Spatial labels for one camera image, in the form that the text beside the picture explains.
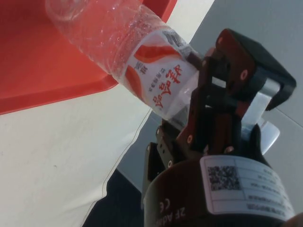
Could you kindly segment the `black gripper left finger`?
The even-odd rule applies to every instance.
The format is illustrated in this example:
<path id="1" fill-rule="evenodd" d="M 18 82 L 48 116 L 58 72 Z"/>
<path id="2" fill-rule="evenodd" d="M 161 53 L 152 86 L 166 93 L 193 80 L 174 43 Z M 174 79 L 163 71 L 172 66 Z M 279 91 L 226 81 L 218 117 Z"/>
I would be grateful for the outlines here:
<path id="1" fill-rule="evenodd" d="M 142 203 L 189 204 L 190 127 L 179 131 L 163 120 L 156 137 L 147 147 Z"/>

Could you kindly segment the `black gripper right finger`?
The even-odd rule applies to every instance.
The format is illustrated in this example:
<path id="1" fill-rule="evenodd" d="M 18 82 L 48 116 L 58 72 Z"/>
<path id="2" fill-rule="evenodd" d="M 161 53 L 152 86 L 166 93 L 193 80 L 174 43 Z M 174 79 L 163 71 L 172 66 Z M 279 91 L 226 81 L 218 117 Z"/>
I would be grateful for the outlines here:
<path id="1" fill-rule="evenodd" d="M 187 125 L 177 138 L 186 156 L 200 156 L 205 148 L 211 155 L 239 150 L 262 114 L 286 102 L 296 88 L 296 80 L 260 43 L 229 28 L 210 56 L 191 53 L 188 61 L 199 75 Z"/>

